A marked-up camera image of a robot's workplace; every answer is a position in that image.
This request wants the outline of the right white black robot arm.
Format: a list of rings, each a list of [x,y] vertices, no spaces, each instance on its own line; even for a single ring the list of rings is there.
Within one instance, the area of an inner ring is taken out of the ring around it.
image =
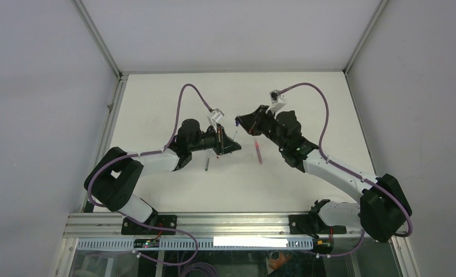
[[[360,227],[372,238],[386,242],[392,236],[398,237],[398,230],[411,217],[412,209],[394,176],[364,174],[323,155],[320,146],[302,135],[294,111],[275,115],[268,106],[261,105],[250,114],[237,116],[235,122],[247,134],[264,135],[276,144],[290,167],[327,181],[356,201],[356,205],[316,202],[309,212],[313,232],[323,234],[335,225]]]

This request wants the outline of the pink pen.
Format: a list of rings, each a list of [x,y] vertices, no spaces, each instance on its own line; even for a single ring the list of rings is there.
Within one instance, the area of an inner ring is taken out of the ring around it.
[[[259,144],[259,142],[257,140],[255,140],[254,145],[255,145],[255,149],[256,149],[258,162],[259,162],[260,165],[262,165],[263,164],[263,158],[261,156],[260,144]]]

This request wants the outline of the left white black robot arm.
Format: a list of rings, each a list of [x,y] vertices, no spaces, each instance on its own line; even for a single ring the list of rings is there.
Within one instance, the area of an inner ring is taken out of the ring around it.
[[[197,120],[186,119],[164,151],[133,154],[120,147],[109,149],[86,178],[84,188],[91,199],[111,212],[134,219],[135,228],[142,234],[151,234],[157,227],[158,212],[133,193],[141,177],[180,170],[196,151],[212,150],[220,156],[241,148],[221,124],[202,131]]]

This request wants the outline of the grey pen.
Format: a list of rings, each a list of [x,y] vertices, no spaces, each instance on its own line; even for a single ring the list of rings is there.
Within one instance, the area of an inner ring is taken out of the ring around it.
[[[210,157],[211,157],[211,150],[207,150],[206,159],[205,159],[205,168],[204,168],[206,172],[209,170]]]

